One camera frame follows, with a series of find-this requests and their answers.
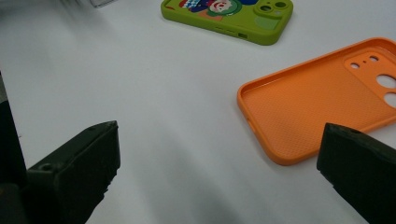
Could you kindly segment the green cartoon phone case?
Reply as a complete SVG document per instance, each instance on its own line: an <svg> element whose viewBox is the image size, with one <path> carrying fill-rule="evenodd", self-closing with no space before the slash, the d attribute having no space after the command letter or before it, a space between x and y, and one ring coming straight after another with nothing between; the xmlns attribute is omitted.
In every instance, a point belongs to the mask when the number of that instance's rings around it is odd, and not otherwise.
<svg viewBox="0 0 396 224"><path fill-rule="evenodd" d="M163 0L165 19L256 43L275 44L293 12L290 0Z"/></svg>

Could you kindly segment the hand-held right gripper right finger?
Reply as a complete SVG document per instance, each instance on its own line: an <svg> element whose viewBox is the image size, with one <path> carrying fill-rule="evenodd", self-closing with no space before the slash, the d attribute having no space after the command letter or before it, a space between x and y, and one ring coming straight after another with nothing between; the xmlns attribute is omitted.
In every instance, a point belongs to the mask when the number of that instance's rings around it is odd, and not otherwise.
<svg viewBox="0 0 396 224"><path fill-rule="evenodd" d="M317 169L367 222L396 224L396 149L328 123Z"/></svg>

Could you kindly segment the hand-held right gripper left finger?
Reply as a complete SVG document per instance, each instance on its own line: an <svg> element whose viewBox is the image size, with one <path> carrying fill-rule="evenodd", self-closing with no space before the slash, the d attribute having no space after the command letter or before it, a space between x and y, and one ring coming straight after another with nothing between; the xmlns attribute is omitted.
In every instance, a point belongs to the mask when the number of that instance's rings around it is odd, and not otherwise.
<svg viewBox="0 0 396 224"><path fill-rule="evenodd" d="M85 224L120 168L118 123L93 125L28 169L34 224Z"/></svg>

